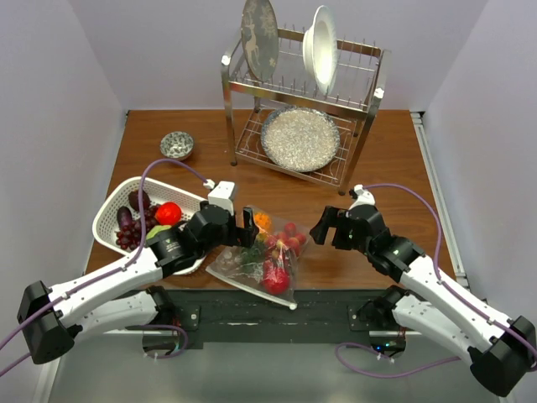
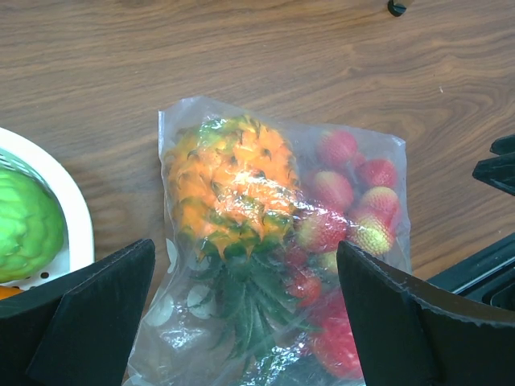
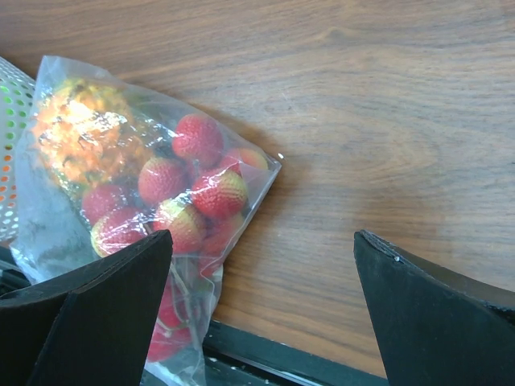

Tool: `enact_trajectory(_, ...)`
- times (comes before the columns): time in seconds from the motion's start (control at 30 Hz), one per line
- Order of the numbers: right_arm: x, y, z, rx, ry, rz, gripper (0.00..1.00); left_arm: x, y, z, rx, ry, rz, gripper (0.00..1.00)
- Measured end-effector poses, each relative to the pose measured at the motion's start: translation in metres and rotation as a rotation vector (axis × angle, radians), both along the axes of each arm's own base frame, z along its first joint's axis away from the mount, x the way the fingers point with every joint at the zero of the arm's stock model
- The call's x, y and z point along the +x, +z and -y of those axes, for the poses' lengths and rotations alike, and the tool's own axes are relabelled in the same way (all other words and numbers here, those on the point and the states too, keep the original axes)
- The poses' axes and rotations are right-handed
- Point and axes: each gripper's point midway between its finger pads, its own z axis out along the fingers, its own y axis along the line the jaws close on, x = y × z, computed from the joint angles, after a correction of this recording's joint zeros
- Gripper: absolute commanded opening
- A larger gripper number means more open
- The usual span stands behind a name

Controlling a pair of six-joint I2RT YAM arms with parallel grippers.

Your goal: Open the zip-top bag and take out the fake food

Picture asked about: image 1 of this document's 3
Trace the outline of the white fake garlic pieces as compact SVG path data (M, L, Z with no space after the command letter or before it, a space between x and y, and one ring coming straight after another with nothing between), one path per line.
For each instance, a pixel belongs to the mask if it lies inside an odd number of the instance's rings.
M217 259L218 269L222 273L240 273L242 267L242 254L225 250Z

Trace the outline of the fake pineapple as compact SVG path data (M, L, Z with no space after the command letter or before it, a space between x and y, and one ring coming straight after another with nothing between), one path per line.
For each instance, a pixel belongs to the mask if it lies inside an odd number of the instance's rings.
M255 211L253 220L259 232L255 238L254 245L250 249L243 249L239 254L241 265L262 263L267 254L268 249L265 246L265 240L272 233L272 218L266 212Z

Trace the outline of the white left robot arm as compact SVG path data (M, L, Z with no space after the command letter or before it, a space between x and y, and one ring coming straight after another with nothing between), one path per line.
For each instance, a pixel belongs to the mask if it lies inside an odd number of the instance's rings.
M259 232L252 208L243 208L242 218L239 227L234 214L204 201L187 222L157 232L89 275L51 287L28 285L17 319L33 362L46 364L68 352L82 331L79 321L123 293L187 270L221 245L252 247Z

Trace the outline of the clear zip top bag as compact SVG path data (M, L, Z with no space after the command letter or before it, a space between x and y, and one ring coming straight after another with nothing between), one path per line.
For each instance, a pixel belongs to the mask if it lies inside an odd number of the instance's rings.
M308 228L252 207L258 227L253 246L226 247L206 267L216 279L291 311L299 259L310 243Z

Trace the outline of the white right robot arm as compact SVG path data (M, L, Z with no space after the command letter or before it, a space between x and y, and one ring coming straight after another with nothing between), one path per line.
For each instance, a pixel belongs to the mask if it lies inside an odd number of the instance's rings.
M335 249L362 253L377 272L397 282L398 300L373 310L379 327L399 324L420 332L467 363L474 378L500 397L535 370L535 325L492 308L445 275L423 249L393 235L376 207L328 206L310 236L323 244L329 228L335 230Z

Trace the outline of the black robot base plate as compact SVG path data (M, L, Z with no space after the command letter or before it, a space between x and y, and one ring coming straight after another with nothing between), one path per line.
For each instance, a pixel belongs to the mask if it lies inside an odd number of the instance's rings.
M388 312L397 287L387 290L298 290L291 310L242 290L166 290L152 286L149 324L182 328L189 348L204 343L328 343L370 345L399 353L409 331Z

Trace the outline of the red fake apple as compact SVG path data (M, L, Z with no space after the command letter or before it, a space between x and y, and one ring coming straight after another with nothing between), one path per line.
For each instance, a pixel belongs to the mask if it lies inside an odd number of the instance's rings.
M262 285L270 295L280 295L289 289L289 274L283 267L266 260L263 263Z

